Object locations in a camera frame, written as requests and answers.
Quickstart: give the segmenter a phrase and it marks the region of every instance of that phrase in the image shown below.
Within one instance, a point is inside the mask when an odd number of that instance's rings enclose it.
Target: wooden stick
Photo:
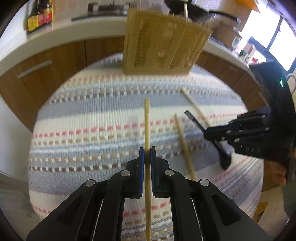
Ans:
[[[186,155],[186,161],[187,161],[187,166],[188,166],[188,169],[189,169],[189,172],[190,172],[191,180],[196,181],[194,167],[193,167],[193,164],[192,164],[193,161],[192,161],[191,155],[189,153],[188,144],[187,144],[187,141],[185,139],[185,136],[183,135],[183,129],[181,127],[181,124],[180,124],[177,113],[175,114],[175,120],[176,120],[177,128],[178,128],[178,131],[179,131],[179,135],[180,135],[180,138],[181,138],[182,146],[184,148],[184,153]]]
[[[206,122],[207,126],[208,127],[212,126],[212,124],[205,118],[206,115],[201,110],[201,108],[199,108],[198,103],[195,101],[195,99],[192,97],[192,95],[188,92],[188,90],[186,90],[185,87],[182,87],[181,90],[186,95],[186,97],[190,100],[190,102],[194,105],[194,107],[199,112],[199,114],[202,116],[202,118]]]
[[[146,214],[146,241],[151,240],[151,169],[150,169],[150,100],[145,98],[145,214]]]

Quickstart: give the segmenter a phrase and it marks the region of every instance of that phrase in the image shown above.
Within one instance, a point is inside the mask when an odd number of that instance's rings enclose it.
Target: pan handle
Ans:
[[[217,12],[217,11],[209,11],[210,14],[219,14],[219,15],[223,15],[225,17],[231,18],[232,20],[236,21],[238,24],[240,24],[241,20],[240,18],[237,18],[231,14],[228,13],[224,13],[224,12]]]

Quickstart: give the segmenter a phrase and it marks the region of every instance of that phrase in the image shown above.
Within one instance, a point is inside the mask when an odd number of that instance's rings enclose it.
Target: kitchen counter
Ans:
[[[88,18],[72,22],[64,19],[28,36],[16,36],[9,43],[0,46],[0,76],[16,64],[53,47],[69,42],[100,37],[119,37],[126,32],[126,17]],[[252,73],[248,65],[225,47],[209,40],[203,51],[224,59],[235,66]]]

